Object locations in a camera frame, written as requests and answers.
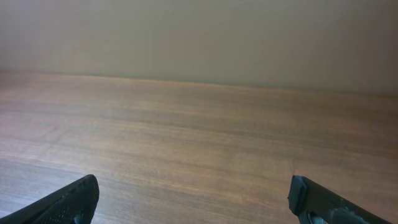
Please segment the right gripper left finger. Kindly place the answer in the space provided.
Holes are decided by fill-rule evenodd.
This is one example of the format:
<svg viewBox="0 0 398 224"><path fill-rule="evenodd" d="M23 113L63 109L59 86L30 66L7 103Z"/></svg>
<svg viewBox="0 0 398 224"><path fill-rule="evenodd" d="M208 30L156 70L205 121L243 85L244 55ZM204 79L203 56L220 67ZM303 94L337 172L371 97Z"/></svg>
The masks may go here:
<svg viewBox="0 0 398 224"><path fill-rule="evenodd" d="M93 174L1 218L1 224L90 224L100 191Z"/></svg>

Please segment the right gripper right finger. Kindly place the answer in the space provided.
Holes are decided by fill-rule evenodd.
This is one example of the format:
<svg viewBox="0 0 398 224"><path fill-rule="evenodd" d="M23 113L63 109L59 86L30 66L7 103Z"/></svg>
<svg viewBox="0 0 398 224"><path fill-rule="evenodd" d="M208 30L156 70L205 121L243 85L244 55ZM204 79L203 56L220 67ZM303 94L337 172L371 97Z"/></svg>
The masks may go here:
<svg viewBox="0 0 398 224"><path fill-rule="evenodd" d="M289 209L299 223L390 224L316 182L294 175L289 190Z"/></svg>

